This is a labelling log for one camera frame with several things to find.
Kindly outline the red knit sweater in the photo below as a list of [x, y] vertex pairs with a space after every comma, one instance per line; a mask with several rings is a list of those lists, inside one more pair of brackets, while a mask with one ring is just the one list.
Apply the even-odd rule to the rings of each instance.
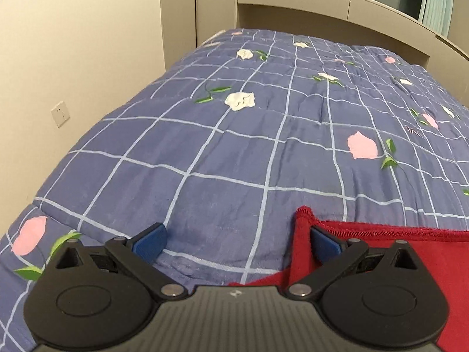
[[257, 280], [316, 304], [334, 331], [380, 350], [468, 349], [468, 233], [294, 216], [290, 265]]

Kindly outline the blue plaid floral quilt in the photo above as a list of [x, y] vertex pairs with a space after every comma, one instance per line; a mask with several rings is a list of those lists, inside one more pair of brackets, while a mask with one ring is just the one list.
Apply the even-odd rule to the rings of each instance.
[[73, 145], [1, 238], [1, 349], [56, 240], [164, 223], [182, 285], [249, 283], [290, 262], [308, 206], [347, 237], [432, 235], [427, 264], [468, 284], [468, 109], [389, 48], [236, 29], [212, 37]]

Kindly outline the light blue right curtain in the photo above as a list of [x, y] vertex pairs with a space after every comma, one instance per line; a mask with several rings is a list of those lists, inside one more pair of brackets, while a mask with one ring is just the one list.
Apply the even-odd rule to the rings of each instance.
[[454, 0], [421, 0], [418, 21], [442, 37], [447, 37]]

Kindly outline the white wall socket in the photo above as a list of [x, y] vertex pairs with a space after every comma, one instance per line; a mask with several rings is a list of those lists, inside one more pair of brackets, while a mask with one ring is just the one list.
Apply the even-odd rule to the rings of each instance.
[[65, 122], [68, 122], [70, 119], [70, 113], [68, 107], [64, 101], [60, 101], [57, 105], [51, 109], [52, 118], [58, 128], [61, 128]]

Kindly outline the beige wall cabinet unit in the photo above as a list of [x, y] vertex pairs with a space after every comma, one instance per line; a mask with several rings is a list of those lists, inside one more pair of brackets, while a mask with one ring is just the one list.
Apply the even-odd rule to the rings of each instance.
[[468, 53], [410, 16], [373, 0], [161, 0], [164, 64], [224, 30], [270, 29], [347, 45], [375, 45], [423, 66], [468, 104]]

